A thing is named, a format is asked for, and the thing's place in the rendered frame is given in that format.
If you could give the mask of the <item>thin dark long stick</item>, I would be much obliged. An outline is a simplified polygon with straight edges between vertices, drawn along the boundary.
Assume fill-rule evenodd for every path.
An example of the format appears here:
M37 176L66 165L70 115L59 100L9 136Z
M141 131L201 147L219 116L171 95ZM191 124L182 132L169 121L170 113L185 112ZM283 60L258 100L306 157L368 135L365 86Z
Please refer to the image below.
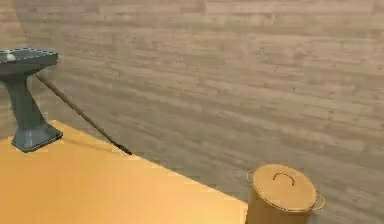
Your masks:
M58 98L60 98L68 107L75 111L82 117L88 124L90 124L95 130L97 130L104 138L106 138L112 145L117 147L128 155L133 153L124 145L117 143L109 134L105 132L103 128L97 125L84 111L82 111L76 104L74 104L63 92L61 92L52 82L41 75L37 75L36 78L43 83L49 90L51 90Z

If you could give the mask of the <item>tan lidded bin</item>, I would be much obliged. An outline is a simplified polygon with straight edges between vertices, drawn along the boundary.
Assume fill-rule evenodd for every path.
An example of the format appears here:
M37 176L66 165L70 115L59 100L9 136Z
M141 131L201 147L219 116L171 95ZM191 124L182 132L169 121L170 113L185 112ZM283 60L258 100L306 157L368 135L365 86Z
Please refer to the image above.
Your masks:
M302 172L281 164L248 171L250 196L245 224L308 224L326 199Z

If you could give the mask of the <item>grey-blue pedestal sink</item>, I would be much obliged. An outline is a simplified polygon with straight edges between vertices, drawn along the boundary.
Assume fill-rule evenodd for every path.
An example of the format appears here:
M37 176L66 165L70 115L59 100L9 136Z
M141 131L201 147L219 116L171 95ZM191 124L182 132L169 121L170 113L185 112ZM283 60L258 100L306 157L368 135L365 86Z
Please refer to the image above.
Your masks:
M24 153L34 152L63 136L45 120L27 85L30 76L56 65L57 60L56 52L42 49L0 50L0 83L9 93L17 123L11 144Z

